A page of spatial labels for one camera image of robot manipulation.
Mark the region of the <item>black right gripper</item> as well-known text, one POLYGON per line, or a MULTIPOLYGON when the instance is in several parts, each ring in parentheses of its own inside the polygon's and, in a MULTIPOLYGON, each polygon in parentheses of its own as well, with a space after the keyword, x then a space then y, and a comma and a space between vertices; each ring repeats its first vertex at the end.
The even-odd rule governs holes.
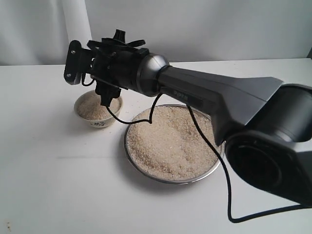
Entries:
POLYGON ((147 74, 149 50, 130 47, 93 47, 94 60, 90 74, 96 80, 95 93, 101 106, 109 107, 120 97, 121 88, 139 93, 149 92, 147 74))

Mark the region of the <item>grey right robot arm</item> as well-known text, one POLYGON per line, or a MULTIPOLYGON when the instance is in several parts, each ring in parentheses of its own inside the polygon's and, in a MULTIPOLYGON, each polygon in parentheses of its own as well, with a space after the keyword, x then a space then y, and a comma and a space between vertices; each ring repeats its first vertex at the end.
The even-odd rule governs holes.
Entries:
POLYGON ((91 75, 104 86, 166 94, 208 114, 214 140, 248 184, 312 204, 312 89, 273 77, 233 78, 171 66, 147 49, 97 49, 91 75))

